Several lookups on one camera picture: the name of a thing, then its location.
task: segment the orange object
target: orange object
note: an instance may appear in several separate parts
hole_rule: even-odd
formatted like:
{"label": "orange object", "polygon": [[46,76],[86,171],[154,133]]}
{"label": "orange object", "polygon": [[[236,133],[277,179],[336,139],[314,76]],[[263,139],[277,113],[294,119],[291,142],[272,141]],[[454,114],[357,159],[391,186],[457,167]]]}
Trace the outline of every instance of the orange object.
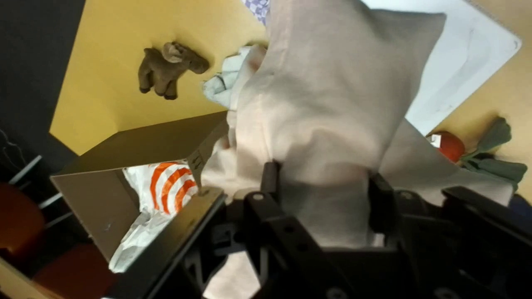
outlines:
{"label": "orange object", "polygon": [[440,131],[435,134],[440,136],[439,151],[454,162],[460,161],[460,157],[465,154],[464,142],[449,131]]}

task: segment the floor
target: floor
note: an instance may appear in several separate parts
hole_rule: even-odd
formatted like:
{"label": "floor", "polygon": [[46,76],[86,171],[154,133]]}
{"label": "floor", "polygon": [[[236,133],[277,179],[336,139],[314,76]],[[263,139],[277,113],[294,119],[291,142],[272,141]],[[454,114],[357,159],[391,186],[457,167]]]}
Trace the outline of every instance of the floor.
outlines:
{"label": "floor", "polygon": [[[35,201],[55,194],[48,174],[75,157],[48,129],[83,5],[83,0],[5,0],[0,5],[0,179],[10,179],[41,154],[38,166],[18,182]],[[63,202],[43,211],[48,221],[65,212]],[[46,231],[46,242],[26,270],[45,265],[85,237],[78,222],[66,219]]]}

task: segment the white cloth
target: white cloth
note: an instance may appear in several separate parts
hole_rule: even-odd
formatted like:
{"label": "white cloth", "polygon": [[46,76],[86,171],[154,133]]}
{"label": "white cloth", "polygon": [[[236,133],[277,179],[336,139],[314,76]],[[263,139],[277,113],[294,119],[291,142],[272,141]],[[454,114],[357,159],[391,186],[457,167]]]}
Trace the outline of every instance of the white cloth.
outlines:
{"label": "white cloth", "polygon": [[231,106],[233,86],[244,66],[249,49],[251,46],[241,46],[236,54],[224,58],[219,73],[203,83],[203,94],[208,99],[224,108]]}
{"label": "white cloth", "polygon": [[[281,162],[284,211],[324,247],[369,244],[367,177],[376,171],[435,204],[455,184],[507,202],[509,184],[449,164],[404,121],[442,25],[442,15],[369,11],[357,0],[274,0],[269,48],[231,94],[231,129],[203,184],[234,196],[259,187],[264,162]],[[224,272],[216,284],[246,275]]]}

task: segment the yellow surface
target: yellow surface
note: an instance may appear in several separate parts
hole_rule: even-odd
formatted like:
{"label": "yellow surface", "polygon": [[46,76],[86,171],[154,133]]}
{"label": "yellow surface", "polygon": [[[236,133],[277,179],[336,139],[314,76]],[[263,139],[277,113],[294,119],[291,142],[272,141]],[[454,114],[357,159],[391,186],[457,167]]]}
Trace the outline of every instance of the yellow surface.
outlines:
{"label": "yellow surface", "polygon": [[440,129],[455,133],[472,147],[495,114],[507,118],[514,139],[504,144],[499,156],[525,162],[530,169],[519,192],[532,199],[532,1],[530,0],[474,0],[522,38],[522,49],[495,73],[475,94],[455,109]]}
{"label": "yellow surface", "polygon": [[[183,74],[176,101],[143,94],[136,81],[143,48],[169,39],[213,64]],[[50,131],[81,154],[116,131],[219,111],[201,83],[241,44],[264,39],[241,0],[86,0]]]}

